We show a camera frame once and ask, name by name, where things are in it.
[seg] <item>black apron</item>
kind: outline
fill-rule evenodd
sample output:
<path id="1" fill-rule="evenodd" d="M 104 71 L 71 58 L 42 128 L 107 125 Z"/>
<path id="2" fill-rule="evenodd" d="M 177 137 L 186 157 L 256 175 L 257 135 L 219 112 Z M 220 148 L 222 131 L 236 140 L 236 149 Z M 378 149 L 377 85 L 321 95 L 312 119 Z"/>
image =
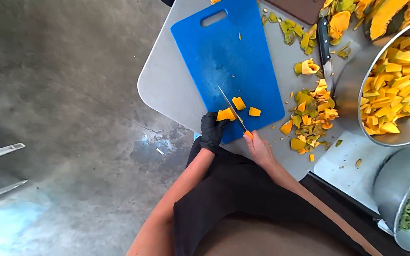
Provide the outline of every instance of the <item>black apron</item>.
<path id="1" fill-rule="evenodd" d="M 232 213 L 275 222 L 304 221 L 349 245 L 360 255 L 369 255 L 309 202 L 273 183 L 253 161 L 225 150 L 215 157 L 205 179 L 174 204 L 175 255 L 192 256 L 205 234 Z"/>

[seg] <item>chef's knife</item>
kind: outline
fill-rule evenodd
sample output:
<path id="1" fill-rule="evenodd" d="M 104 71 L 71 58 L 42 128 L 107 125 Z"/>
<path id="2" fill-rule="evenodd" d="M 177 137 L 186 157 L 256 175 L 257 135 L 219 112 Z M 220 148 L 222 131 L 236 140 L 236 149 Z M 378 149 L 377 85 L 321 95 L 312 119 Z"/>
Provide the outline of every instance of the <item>chef's knife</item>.
<path id="1" fill-rule="evenodd" d="M 231 109 L 232 114 L 234 115 L 237 123 L 242 127 L 243 129 L 243 134 L 246 134 L 248 137 L 250 137 L 251 139 L 253 139 L 253 135 L 250 131 L 248 131 L 248 129 L 246 129 L 245 125 L 242 122 L 242 119 L 238 116 L 238 114 L 235 112 L 235 109 L 232 107 L 231 102 L 227 99 L 227 97 L 225 96 L 224 92 L 222 91 L 221 87 L 219 87 L 219 90 L 221 91 L 222 96 L 224 97 L 225 103 L 227 103 L 227 106 Z"/>
<path id="2" fill-rule="evenodd" d="M 322 64 L 323 76 L 327 82 L 327 88 L 331 96 L 334 93 L 332 56 L 330 54 L 330 39 L 328 37 L 328 20 L 326 17 L 319 19 L 317 23 L 317 39 L 319 44 L 320 63 Z"/>

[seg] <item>metal bowl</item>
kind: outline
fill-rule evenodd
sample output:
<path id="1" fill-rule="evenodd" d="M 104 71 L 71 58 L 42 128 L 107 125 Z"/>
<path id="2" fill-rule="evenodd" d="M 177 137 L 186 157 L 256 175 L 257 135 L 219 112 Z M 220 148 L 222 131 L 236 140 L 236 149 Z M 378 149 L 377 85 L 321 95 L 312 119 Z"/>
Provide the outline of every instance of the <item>metal bowl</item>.
<path id="1" fill-rule="evenodd" d="M 360 98 L 364 82 L 368 78 L 371 67 L 379 59 L 385 49 L 401 36 L 410 36 L 410 26 L 394 36 L 382 38 L 364 47 L 344 68 L 335 91 L 337 119 L 348 131 L 368 137 L 373 142 L 384 147 L 397 147 L 410 144 L 410 116 L 398 119 L 396 122 L 399 134 L 368 135 L 362 125 L 360 116 Z"/>
<path id="2" fill-rule="evenodd" d="M 382 167 L 374 183 L 373 199 L 382 219 L 393 231 L 395 241 L 410 251 L 410 230 L 398 228 L 410 196 L 410 146 L 395 153 Z"/>

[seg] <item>black glove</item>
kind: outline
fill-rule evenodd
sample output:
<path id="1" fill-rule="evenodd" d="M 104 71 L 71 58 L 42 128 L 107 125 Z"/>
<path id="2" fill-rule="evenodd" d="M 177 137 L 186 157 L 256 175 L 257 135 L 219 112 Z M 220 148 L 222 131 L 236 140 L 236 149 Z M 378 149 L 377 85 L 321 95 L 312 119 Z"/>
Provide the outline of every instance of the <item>black glove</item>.
<path id="1" fill-rule="evenodd" d="M 202 125 L 200 129 L 202 130 L 202 142 L 200 146 L 202 148 L 207 148 L 214 154 L 219 152 L 219 143 L 222 140 L 222 131 L 226 124 L 231 120 L 224 119 L 219 122 L 216 121 L 218 113 L 208 112 L 206 115 L 202 116 Z"/>

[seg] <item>brown cutting board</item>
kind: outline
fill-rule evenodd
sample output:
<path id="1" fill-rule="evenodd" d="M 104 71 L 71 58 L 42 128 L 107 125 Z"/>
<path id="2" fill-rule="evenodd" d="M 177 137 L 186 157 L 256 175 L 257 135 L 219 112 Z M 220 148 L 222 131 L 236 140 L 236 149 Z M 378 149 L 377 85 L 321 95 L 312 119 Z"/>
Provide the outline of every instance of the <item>brown cutting board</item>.
<path id="1" fill-rule="evenodd" d="M 317 22 L 317 16 L 325 0 L 266 0 L 279 9 L 309 25 Z"/>

